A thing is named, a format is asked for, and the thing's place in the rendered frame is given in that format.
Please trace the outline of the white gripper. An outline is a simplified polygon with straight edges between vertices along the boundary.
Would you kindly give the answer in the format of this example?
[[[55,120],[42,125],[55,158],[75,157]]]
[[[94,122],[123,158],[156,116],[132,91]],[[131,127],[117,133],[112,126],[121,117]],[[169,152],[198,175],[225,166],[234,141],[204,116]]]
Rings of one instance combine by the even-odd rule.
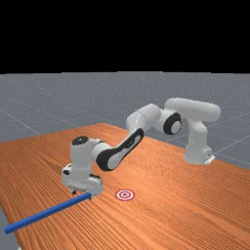
[[[73,195],[77,191],[90,192],[90,200],[103,191],[103,180],[93,176],[92,165],[77,167],[69,163],[62,169],[62,184],[70,188]]]

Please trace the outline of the long blue stick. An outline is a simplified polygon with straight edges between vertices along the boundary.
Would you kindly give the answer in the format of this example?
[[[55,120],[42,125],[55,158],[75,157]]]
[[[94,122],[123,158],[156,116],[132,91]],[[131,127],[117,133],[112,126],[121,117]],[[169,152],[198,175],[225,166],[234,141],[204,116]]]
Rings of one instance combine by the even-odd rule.
[[[4,227],[4,232],[6,234],[10,234],[18,229],[21,229],[23,227],[29,226],[33,223],[36,223],[44,218],[47,218],[53,214],[56,214],[66,208],[69,208],[73,205],[76,205],[77,203],[80,203],[82,201],[85,201],[87,199],[90,199],[92,197],[92,194],[90,192],[86,192],[84,194],[78,195],[74,198],[68,199],[67,201],[57,204],[53,207],[50,207],[44,211],[41,211],[39,213],[36,213],[34,215],[31,215],[29,217],[26,217],[20,221],[14,222],[10,225],[7,225]]]

